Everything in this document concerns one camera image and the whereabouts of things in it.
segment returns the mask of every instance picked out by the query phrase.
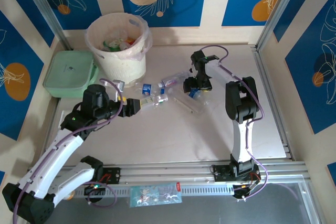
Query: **gray floor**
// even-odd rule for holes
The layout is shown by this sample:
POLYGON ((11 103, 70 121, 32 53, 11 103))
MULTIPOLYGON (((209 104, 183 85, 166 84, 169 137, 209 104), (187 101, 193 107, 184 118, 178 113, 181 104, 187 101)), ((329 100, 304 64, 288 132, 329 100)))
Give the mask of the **gray floor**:
MULTIPOLYGON (((298 186, 293 192, 280 185, 267 185, 260 194, 236 202, 232 196, 183 197, 183 203, 129 208, 127 198, 118 199, 113 208, 88 206, 85 199, 62 201, 47 224, 242 224, 309 223, 298 186)), ((113 200, 104 199, 100 204, 113 200)))

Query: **clear plastic bottle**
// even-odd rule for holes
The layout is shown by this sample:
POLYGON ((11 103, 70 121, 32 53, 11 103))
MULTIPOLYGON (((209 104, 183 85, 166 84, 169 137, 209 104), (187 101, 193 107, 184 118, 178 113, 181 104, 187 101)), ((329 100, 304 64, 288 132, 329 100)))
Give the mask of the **clear plastic bottle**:
POLYGON ((201 104, 204 104, 204 105, 209 105, 209 101, 205 98, 204 96, 204 91, 202 90, 199 90, 199 89, 192 89, 189 93, 189 96, 200 102, 201 104))
POLYGON ((170 88, 168 90, 169 95, 173 97, 173 100, 180 104, 182 107, 186 108, 190 113, 202 113, 203 112, 203 105, 192 99, 188 94, 184 93, 180 89, 173 89, 170 88))
POLYGON ((150 95, 149 97, 145 97, 140 100, 140 106, 141 109, 147 109, 150 107, 156 107, 165 101, 168 101, 167 94, 150 95))
POLYGON ((188 71, 176 73, 172 76, 168 76, 166 78, 163 78, 162 81, 161 81, 161 85, 164 88, 170 88, 173 85, 184 82, 184 80, 189 78, 190 76, 191 76, 191 74, 188 71))
POLYGON ((144 95, 164 94, 164 88, 161 83, 146 84, 138 82, 134 86, 136 92, 141 92, 144 95))

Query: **purple cable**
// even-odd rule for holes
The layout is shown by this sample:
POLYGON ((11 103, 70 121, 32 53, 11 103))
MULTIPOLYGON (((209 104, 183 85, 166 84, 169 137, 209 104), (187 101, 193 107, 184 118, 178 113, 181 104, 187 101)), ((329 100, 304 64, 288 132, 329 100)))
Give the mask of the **purple cable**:
POLYGON ((250 197, 256 195, 256 194, 259 193, 261 190, 263 190, 264 187, 266 186, 267 182, 268 182, 268 171, 267 171, 266 167, 265 167, 261 162, 259 162, 259 161, 258 161, 258 160, 257 160, 257 159, 256 159, 256 158, 255 158, 255 157, 254 157, 254 156, 247 150, 247 149, 249 148, 249 146, 248 146, 248 131, 249 131, 248 126, 249 126, 251 123, 253 123, 253 122, 256 122, 256 121, 259 121, 259 120, 263 119, 264 116, 265 116, 265 112, 264 112, 264 110, 262 109, 262 106, 261 106, 261 104, 259 103, 257 97, 254 95, 254 93, 253 93, 252 90, 249 88, 249 86, 248 86, 248 85, 247 85, 241 78, 239 78, 238 76, 236 76, 235 74, 233 74, 230 70, 228 70, 227 68, 225 68, 224 66, 222 66, 222 64, 221 64, 222 61, 223 61, 226 57, 228 57, 228 55, 229 55, 228 50, 227 50, 225 47, 220 46, 220 45, 208 45, 208 46, 205 46, 205 47, 201 48, 201 50, 203 50, 203 49, 205 49, 205 48, 208 48, 208 47, 219 47, 219 48, 223 48, 223 49, 226 51, 226 55, 225 55, 222 59, 220 59, 219 62, 218 62, 219 67, 220 67, 221 69, 223 69, 225 72, 227 72, 229 75, 231 75, 234 79, 236 79, 237 81, 239 81, 239 82, 246 88, 246 90, 250 93, 250 95, 252 96, 253 100, 256 102, 256 104, 257 104, 257 106, 259 107, 259 110, 260 110, 260 112, 261 112, 261 116, 260 116, 259 118, 255 118, 255 119, 251 120, 250 122, 248 122, 248 123, 246 124, 246 147, 245 147, 245 149, 246 149, 247 153, 251 156, 251 158, 252 158, 258 165, 260 165, 260 166, 264 169, 264 171, 265 171, 265 173, 266 173, 266 178, 265 178, 265 182, 264 182, 264 184, 259 188, 259 190, 257 190, 255 193, 253 193, 253 194, 251 194, 251 195, 245 197, 245 200, 246 200, 246 199, 248 199, 248 198, 250 198, 250 197))
MULTIPOLYGON (((118 89, 118 87, 113 83, 111 82, 110 80, 107 80, 105 78, 101 78, 99 79, 100 82, 108 82, 109 84, 111 84, 115 89, 116 91, 118 92, 118 95, 120 97, 120 106, 119 106, 119 109, 118 111, 116 112, 116 114, 114 116, 112 116, 110 119, 107 119, 106 121, 102 122, 102 123, 98 123, 96 125, 92 125, 92 126, 87 126, 87 127, 83 127, 83 128, 80 128, 78 130, 75 130, 73 132, 71 132, 70 134, 66 135, 62 140, 60 140, 58 142, 58 144, 56 145, 56 148, 60 147, 61 145, 63 145, 63 143, 68 140, 71 136, 81 132, 81 131, 86 131, 86 130, 89 130, 89 129, 92 129, 92 128, 97 128, 97 127, 100 127, 100 126, 104 126, 106 124, 108 124, 109 122, 111 122, 114 118, 116 118, 119 113, 121 112, 122 110, 122 106, 123 106, 123 100, 122 100, 122 94, 120 92, 120 90, 118 89)), ((33 180, 36 176, 36 174, 40 171, 40 169, 44 166, 44 164, 47 162, 47 160, 50 158, 50 156, 54 153, 55 149, 52 149, 47 155, 46 157, 41 161, 41 163, 37 166, 36 170, 32 173, 31 177, 29 178, 30 180, 33 180)), ((27 190, 27 188, 29 187, 30 185, 30 182, 27 182, 25 184, 25 186, 23 187, 21 193, 19 194, 19 196, 17 197, 17 200, 16 200, 16 203, 15 203, 15 206, 14 206, 14 210, 13 210, 13 224, 17 224, 17 219, 18 219, 18 216, 17 216, 17 210, 18 210, 18 207, 19 207, 19 204, 21 202, 21 199, 23 197, 23 194, 24 192, 27 190)))
POLYGON ((117 202, 117 195, 116 195, 116 192, 111 187, 109 187, 107 184, 103 184, 101 182, 94 182, 94 181, 86 182, 83 185, 92 185, 92 184, 100 185, 100 186, 103 186, 103 187, 106 187, 107 189, 109 189, 113 193, 113 195, 114 195, 114 202, 112 204, 109 204, 109 205, 106 205, 106 206, 99 206, 99 205, 96 205, 95 203, 92 203, 90 201, 90 195, 94 192, 94 190, 93 190, 93 191, 91 191, 89 193, 88 198, 87 198, 87 200, 90 203, 90 205, 92 205, 94 207, 99 207, 99 208, 108 208, 108 207, 113 207, 116 204, 116 202, 117 202))

